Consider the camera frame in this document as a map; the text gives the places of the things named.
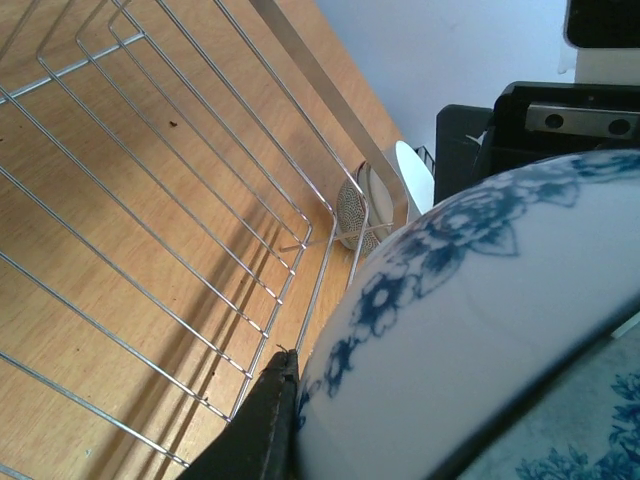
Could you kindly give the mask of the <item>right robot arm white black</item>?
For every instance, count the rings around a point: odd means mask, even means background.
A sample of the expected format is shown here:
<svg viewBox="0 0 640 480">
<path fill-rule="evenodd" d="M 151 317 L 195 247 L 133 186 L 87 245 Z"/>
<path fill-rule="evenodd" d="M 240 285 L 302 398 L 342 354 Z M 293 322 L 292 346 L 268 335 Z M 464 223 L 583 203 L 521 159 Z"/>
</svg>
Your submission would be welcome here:
<svg viewBox="0 0 640 480">
<path fill-rule="evenodd" d="M 535 161 L 639 145 L 639 4 L 571 1 L 571 84 L 514 82 L 493 107 L 450 104 L 436 117 L 435 199 Z"/>
</svg>

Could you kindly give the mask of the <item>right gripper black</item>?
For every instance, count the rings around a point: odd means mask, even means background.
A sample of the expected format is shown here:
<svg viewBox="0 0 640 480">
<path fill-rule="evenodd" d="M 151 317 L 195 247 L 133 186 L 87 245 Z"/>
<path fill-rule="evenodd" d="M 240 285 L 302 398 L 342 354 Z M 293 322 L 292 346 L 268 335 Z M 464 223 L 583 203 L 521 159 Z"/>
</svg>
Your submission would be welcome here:
<svg viewBox="0 0 640 480">
<path fill-rule="evenodd" d="M 491 108 L 437 114 L 434 201 L 541 159 L 638 146 L 637 86 L 514 82 Z"/>
</svg>

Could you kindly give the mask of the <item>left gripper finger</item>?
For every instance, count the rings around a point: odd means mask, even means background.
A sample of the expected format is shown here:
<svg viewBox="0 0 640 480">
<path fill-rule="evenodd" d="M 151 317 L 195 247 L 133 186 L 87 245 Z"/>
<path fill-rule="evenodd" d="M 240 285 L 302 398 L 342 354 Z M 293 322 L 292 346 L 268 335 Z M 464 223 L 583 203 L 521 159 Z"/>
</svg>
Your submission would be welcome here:
<svg viewBox="0 0 640 480">
<path fill-rule="evenodd" d="M 298 385 L 297 352 L 277 351 L 231 422 L 179 477 L 290 479 Z"/>
</svg>

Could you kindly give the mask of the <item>blue floral white bowl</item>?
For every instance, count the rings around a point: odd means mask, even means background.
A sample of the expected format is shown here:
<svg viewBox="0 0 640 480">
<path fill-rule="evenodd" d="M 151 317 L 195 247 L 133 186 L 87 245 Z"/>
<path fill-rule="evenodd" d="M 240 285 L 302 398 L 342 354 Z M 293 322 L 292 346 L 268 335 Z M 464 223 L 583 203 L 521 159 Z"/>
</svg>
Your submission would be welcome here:
<svg viewBox="0 0 640 480">
<path fill-rule="evenodd" d="M 320 333 L 301 479 L 635 479 L 639 153 L 491 176 L 379 247 Z"/>
</svg>

